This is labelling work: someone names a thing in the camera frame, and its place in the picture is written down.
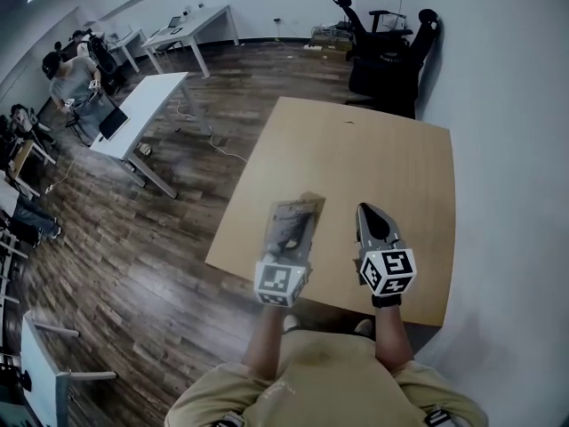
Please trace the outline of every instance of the cable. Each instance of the cable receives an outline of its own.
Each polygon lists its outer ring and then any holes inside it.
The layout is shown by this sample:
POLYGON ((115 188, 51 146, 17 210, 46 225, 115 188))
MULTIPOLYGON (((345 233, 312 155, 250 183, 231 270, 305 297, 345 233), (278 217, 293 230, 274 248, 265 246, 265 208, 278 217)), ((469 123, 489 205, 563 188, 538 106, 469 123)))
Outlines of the cable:
POLYGON ((182 116, 182 117, 189 117, 189 118, 193 118, 194 120, 197 120, 197 117, 191 116, 190 114, 181 114, 178 109, 180 108, 181 105, 181 100, 170 100, 170 103, 178 103, 178 106, 176 106, 176 112, 182 116))
POLYGON ((73 158, 73 161, 71 162, 71 165, 69 165, 68 171, 65 173, 65 177, 63 179, 61 179, 60 181, 56 181, 55 183, 53 183, 52 185, 50 185, 49 187, 47 187, 47 189, 45 189, 45 194, 47 195, 50 191, 52 191, 55 186, 58 183, 62 183, 63 181, 65 181, 68 178, 69 175, 69 171, 71 171, 71 168, 73 167, 73 164, 76 162, 76 160, 79 158, 79 155, 81 155, 83 153, 84 148, 81 148, 81 150, 79 150, 79 153, 77 155, 75 155, 75 158, 73 158))
POLYGON ((296 32, 291 28, 291 26, 289 26, 284 20, 281 20, 281 22, 283 22, 283 25, 284 25, 285 27, 287 27, 289 30, 292 31, 293 35, 295 35, 297 38, 300 38, 300 36, 298 36, 298 35, 296 34, 296 32))
POLYGON ((230 157, 236 157, 236 158, 240 158, 243 161, 245 161, 246 163, 249 163, 249 160, 243 157, 240 157, 239 155, 236 155, 234 153, 228 153, 223 149, 220 149, 219 147, 217 147, 216 145, 213 144, 213 129, 211 125, 208 125, 210 127, 210 130, 212 130, 212 134, 210 135, 210 145, 214 148, 217 149, 219 152, 221 152, 222 154, 228 155, 230 157))
MULTIPOLYGON (((178 114, 180 114, 180 115, 183 116, 183 117, 190 117, 190 118, 193 118, 194 120, 197 120, 197 117, 191 116, 190 114, 181 114, 181 113, 178 111, 178 108, 179 108, 180 105, 181 105, 181 100, 170 100, 170 102, 178 102, 178 107, 176 108, 176 112, 177 112, 178 114)), ((240 157, 239 155, 236 155, 236 154, 234 154, 234 153, 228 153, 228 152, 226 152, 225 150, 220 149, 219 147, 217 147, 216 145, 214 145, 214 144, 213 144, 213 129, 212 129, 212 126, 211 126, 211 125, 208 125, 208 126, 210 127, 210 130, 212 130, 212 134, 210 135, 210 145, 211 145, 214 149, 217 149, 219 152, 221 152, 222 154, 228 155, 229 157, 237 157, 237 158, 242 159, 242 160, 245 161, 246 163, 249 162, 249 160, 247 160, 247 159, 245 159, 245 158, 243 158, 243 157, 240 157)))
POLYGON ((399 0, 399 11, 397 11, 397 18, 395 19, 395 24, 393 24, 393 29, 397 27, 397 23, 399 22, 399 14, 401 14, 401 6, 403 5, 403 0, 399 0))

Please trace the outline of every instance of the baseball cap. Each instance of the baseball cap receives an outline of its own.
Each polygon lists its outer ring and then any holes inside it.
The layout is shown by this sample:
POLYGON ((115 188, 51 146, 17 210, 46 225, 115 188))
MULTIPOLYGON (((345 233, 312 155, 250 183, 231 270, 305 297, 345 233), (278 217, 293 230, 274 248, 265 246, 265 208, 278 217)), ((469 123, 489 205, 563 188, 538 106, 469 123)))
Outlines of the baseball cap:
POLYGON ((60 60, 61 57, 56 52, 50 52, 44 57, 44 60, 42 61, 42 70, 48 79, 52 80, 55 73, 57 73, 57 70, 60 67, 60 60))

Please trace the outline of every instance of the white desk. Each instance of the white desk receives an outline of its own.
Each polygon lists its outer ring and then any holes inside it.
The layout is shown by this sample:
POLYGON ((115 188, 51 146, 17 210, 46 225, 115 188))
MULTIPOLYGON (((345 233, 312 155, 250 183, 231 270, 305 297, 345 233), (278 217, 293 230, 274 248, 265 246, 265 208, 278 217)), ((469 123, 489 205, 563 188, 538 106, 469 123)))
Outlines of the white desk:
POLYGON ((21 324, 21 372, 28 372, 31 391, 24 396, 42 425, 62 427, 68 424, 68 388, 70 381, 112 380, 115 372, 74 373, 61 372, 38 333, 38 329, 68 337, 78 337, 71 329, 37 324, 29 311, 21 324))
POLYGON ((165 105, 180 88, 188 102, 189 112, 197 117, 198 122, 202 126, 202 133, 209 135, 211 130, 201 117, 198 106, 194 103, 188 87, 184 84, 187 75, 188 73, 172 73, 169 75, 147 76, 142 79, 140 84, 137 85, 120 106, 120 109, 130 120, 113 135, 110 141, 106 140, 99 133, 95 142, 91 145, 91 150, 111 157, 129 177, 141 187, 144 187, 145 182, 138 175, 126 169, 120 160, 130 161, 170 197, 176 197, 178 193, 160 179, 140 158, 134 155, 134 150, 146 128, 154 120, 158 112, 162 111, 164 117, 174 129, 180 128, 165 109, 165 105))
POLYGON ((112 40, 108 40, 111 44, 114 44, 117 48, 120 48, 123 51, 124 56, 126 57, 126 59, 131 63, 132 67, 134 68, 134 71, 136 71, 137 73, 140 73, 140 69, 138 67, 138 65, 136 64, 136 62, 134 61, 134 58, 131 56, 131 53, 129 52, 129 50, 126 48, 126 46, 136 37, 140 36, 140 38, 142 39, 142 41, 146 42, 147 39, 144 36, 144 34, 142 33, 142 30, 137 30, 135 32, 132 32, 130 35, 128 35, 125 39, 119 40, 119 41, 112 41, 112 40))
POLYGON ((199 48, 197 47, 195 36, 197 33, 208 25, 213 20, 220 17, 222 14, 225 14, 228 18, 229 29, 231 30, 231 35, 233 36, 233 42, 235 46, 239 45, 239 38, 237 36, 237 30, 235 28, 235 22, 233 21, 233 16, 231 16, 231 9, 229 5, 225 6, 216 6, 215 8, 203 8, 197 12, 192 12, 188 15, 188 18, 182 22, 177 28, 181 28, 181 30, 172 35, 172 32, 175 28, 167 31, 163 35, 155 35, 152 36, 147 40, 142 47, 145 49, 146 54, 149 56, 150 60, 154 64, 156 71, 161 75, 164 73, 160 64, 154 58, 152 48, 156 48, 163 44, 169 43, 177 43, 178 41, 182 41, 184 39, 188 39, 189 45, 192 46, 192 51, 194 51, 194 55, 196 55, 197 62, 201 67, 202 71, 204 72, 204 77, 210 76, 210 71, 207 69, 205 65, 204 58, 202 54, 199 52, 199 48))

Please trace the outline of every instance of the wooden table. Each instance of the wooden table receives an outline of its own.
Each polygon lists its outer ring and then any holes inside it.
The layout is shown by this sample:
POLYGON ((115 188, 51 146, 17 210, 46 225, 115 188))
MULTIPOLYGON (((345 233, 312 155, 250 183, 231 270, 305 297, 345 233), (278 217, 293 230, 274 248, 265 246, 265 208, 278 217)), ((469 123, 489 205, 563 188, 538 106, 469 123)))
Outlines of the wooden table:
POLYGON ((18 153, 14 157, 13 159, 14 167, 8 174, 10 174, 10 177, 12 177, 19 185, 24 187, 26 191, 39 197, 40 196, 39 193, 34 189, 32 189, 26 182, 24 182, 20 178, 21 168, 24 166, 24 163, 26 163, 29 154, 32 152, 34 152, 38 156, 42 156, 44 158, 45 163, 50 161, 55 165, 55 160, 51 158, 49 155, 47 155, 47 153, 45 153, 45 151, 40 146, 38 146, 33 141, 26 141, 20 147, 20 150, 18 150, 18 153))
POLYGON ((325 198, 302 296, 373 313, 360 286, 356 209, 377 205, 399 225, 418 275, 405 321, 442 326, 454 253, 453 151, 448 130, 368 109, 280 98, 229 202, 205 262, 253 280, 270 205, 325 198))

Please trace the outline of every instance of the laptop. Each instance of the laptop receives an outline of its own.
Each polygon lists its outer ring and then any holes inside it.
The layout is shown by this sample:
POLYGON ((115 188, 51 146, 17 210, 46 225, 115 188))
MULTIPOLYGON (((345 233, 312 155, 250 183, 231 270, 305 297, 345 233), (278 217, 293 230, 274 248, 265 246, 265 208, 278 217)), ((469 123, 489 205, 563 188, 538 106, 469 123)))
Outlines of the laptop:
POLYGON ((120 109, 114 108, 111 113, 99 124, 99 131, 109 140, 120 130, 123 125, 130 120, 129 117, 120 109))
POLYGON ((170 23, 168 24, 168 27, 163 28, 162 30, 160 30, 160 31, 157 33, 157 35, 158 35, 158 36, 164 35, 164 34, 170 32, 170 31, 172 31, 173 28, 178 27, 178 24, 180 24, 180 19, 181 19, 181 16, 173 17, 172 20, 170 21, 170 23))

